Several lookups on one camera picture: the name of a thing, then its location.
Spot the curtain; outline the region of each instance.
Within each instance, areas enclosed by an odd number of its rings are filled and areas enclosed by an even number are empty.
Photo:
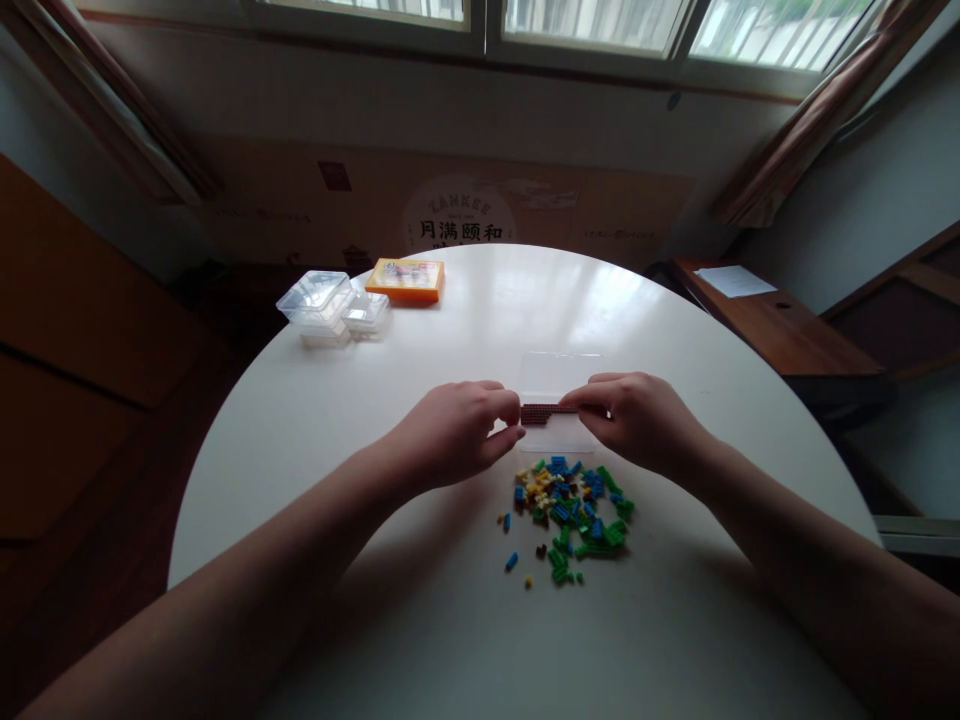
[[[801,103],[712,207],[725,225],[769,227],[833,134],[873,96],[948,0],[890,0],[870,34]]]
[[[199,205],[218,182],[163,121],[69,0],[0,0],[0,21],[127,175],[161,204]]]

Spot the white paper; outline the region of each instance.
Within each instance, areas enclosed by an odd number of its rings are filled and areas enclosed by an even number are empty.
[[[741,265],[703,268],[702,270],[696,270],[694,274],[699,275],[729,298],[760,295],[776,290],[773,285],[764,282]]]

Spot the wall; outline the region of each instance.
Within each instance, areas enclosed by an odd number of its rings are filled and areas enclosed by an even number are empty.
[[[735,231],[709,220],[709,203],[793,111],[685,93],[670,112],[669,92],[192,30],[91,27],[198,144],[198,134],[234,135],[694,177],[667,253],[727,246]]]
[[[189,212],[143,198],[3,27],[0,153],[161,282],[217,252]]]
[[[960,31],[872,110],[744,252],[817,312],[960,219]],[[960,518],[960,368],[905,385],[849,438],[925,514]]]

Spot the clear plastic box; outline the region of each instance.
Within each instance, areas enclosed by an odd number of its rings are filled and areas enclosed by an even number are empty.
[[[393,314],[390,298],[379,293],[358,292],[343,311],[343,322],[358,340],[379,340]]]
[[[602,355],[528,352],[520,363],[520,402],[555,404],[604,369]],[[517,447],[531,453],[591,453],[599,444],[576,415],[553,415],[546,426],[527,427]]]
[[[277,302],[277,310],[300,329],[307,347],[343,345],[350,333],[343,310],[356,296],[346,273],[310,270]]]

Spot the clear plastic lid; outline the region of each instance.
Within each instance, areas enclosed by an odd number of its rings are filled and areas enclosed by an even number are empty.
[[[379,293],[358,292],[343,311],[343,322],[357,335],[379,335],[390,320],[390,298]]]
[[[294,325],[334,328],[355,294],[346,273],[310,270],[280,298],[277,310]]]
[[[603,372],[602,355],[528,352],[520,364],[520,402],[553,405],[571,390]],[[552,415],[545,426],[531,425],[518,443],[521,452],[591,453],[600,444],[576,415]]]

